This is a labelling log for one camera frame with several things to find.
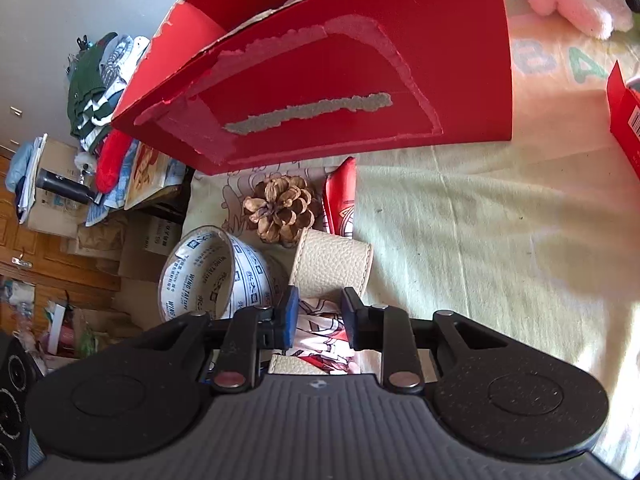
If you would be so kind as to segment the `printed packing tape roll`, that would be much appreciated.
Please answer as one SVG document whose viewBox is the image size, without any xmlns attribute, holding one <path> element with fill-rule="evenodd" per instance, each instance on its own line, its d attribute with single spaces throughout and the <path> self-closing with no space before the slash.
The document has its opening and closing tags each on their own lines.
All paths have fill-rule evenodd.
<svg viewBox="0 0 640 480">
<path fill-rule="evenodd" d="M 158 310 L 163 321 L 190 312 L 215 320 L 246 307 L 277 304 L 288 284 L 280 262 L 216 226 L 186 234 L 160 274 Z"/>
</svg>

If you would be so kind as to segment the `pine cone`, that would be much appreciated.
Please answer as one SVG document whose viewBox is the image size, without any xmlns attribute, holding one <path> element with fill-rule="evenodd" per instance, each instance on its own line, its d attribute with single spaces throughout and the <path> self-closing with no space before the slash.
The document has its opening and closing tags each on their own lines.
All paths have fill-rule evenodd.
<svg viewBox="0 0 640 480">
<path fill-rule="evenodd" d="M 275 176 L 262 180 L 243 200 L 247 225 L 266 244 L 292 247 L 303 230 L 321 218 L 322 206 L 314 187 L 299 176 Z"/>
</svg>

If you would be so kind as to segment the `cardboard boxes on floor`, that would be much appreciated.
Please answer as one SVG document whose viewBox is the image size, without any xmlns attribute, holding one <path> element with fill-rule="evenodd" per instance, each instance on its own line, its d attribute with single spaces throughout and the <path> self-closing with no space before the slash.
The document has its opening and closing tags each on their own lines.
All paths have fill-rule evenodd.
<svg viewBox="0 0 640 480">
<path fill-rule="evenodd" d="M 36 341 L 49 328 L 47 308 L 68 301 L 91 314 L 126 316 L 144 330 L 160 324 L 157 283 L 181 235 L 190 185 L 170 186 L 146 203 L 86 226 L 87 207 L 39 190 L 19 222 L 15 196 L 1 191 L 1 281 L 18 286 L 24 313 L 1 301 L 1 328 Z"/>
</svg>

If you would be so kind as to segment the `black speaker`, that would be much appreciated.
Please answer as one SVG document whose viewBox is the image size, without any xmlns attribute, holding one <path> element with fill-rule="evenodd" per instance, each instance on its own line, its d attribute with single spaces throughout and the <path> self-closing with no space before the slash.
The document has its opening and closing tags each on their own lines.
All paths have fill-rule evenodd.
<svg viewBox="0 0 640 480">
<path fill-rule="evenodd" d="M 0 359 L 0 476 L 16 480 L 44 459 L 25 415 L 27 395 L 39 375 L 20 341 L 5 332 Z"/>
</svg>

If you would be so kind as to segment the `red cardboard box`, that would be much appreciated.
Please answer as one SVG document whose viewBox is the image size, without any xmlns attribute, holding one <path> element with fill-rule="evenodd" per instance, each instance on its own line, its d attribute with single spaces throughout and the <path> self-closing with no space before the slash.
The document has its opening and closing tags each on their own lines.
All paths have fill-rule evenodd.
<svg viewBox="0 0 640 480">
<path fill-rule="evenodd" d="M 506 141 L 504 0 L 178 0 L 113 126 L 204 174 Z"/>
</svg>

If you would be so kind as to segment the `pile of folded clothes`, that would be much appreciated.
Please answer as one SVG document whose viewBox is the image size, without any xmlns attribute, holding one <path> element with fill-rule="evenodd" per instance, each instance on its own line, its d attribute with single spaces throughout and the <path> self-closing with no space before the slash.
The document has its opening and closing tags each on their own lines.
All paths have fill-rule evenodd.
<svg viewBox="0 0 640 480">
<path fill-rule="evenodd" d="M 91 42 L 76 39 L 78 52 L 66 70 L 67 118 L 70 135 L 94 161 L 94 184 L 107 194 L 114 190 L 132 139 L 112 125 L 120 98 L 151 43 L 145 36 L 109 32 Z"/>
</svg>

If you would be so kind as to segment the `small red carton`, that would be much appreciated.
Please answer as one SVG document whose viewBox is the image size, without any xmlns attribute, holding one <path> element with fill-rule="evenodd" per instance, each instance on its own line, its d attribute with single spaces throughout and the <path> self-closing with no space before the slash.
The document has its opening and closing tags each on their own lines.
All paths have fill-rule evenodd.
<svg viewBox="0 0 640 480">
<path fill-rule="evenodd" d="M 610 133 L 640 177 L 640 92 L 639 75 L 623 77 L 615 62 L 606 82 L 606 100 L 610 113 Z"/>
</svg>

